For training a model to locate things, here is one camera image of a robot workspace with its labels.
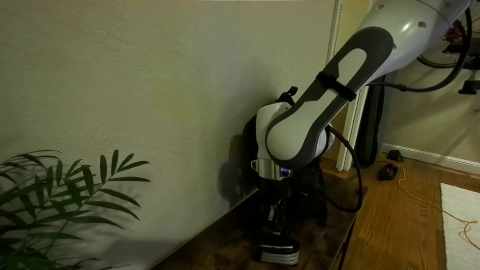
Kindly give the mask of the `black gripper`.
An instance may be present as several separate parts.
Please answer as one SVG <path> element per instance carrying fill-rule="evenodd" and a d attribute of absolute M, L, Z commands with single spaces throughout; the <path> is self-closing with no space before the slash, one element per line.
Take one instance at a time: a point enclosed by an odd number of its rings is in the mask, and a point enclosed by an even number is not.
<path fill-rule="evenodd" d="M 265 225 L 272 234 L 292 236 L 305 221 L 322 222 L 322 195 L 313 180 L 263 180 L 260 194 Z"/>

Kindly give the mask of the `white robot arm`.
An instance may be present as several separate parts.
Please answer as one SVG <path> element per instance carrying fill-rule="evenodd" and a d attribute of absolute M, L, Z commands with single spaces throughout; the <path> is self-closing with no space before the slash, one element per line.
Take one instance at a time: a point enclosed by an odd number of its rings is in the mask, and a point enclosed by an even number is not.
<path fill-rule="evenodd" d="M 266 237 L 289 237 L 289 216 L 304 201 L 329 198 L 316 162 L 338 135 L 332 120 L 361 89 L 406 68 L 460 18 L 470 18 L 472 2 L 379 0 L 299 99 L 290 89 L 259 110 L 253 119 L 257 150 L 251 170 L 268 192 Z"/>

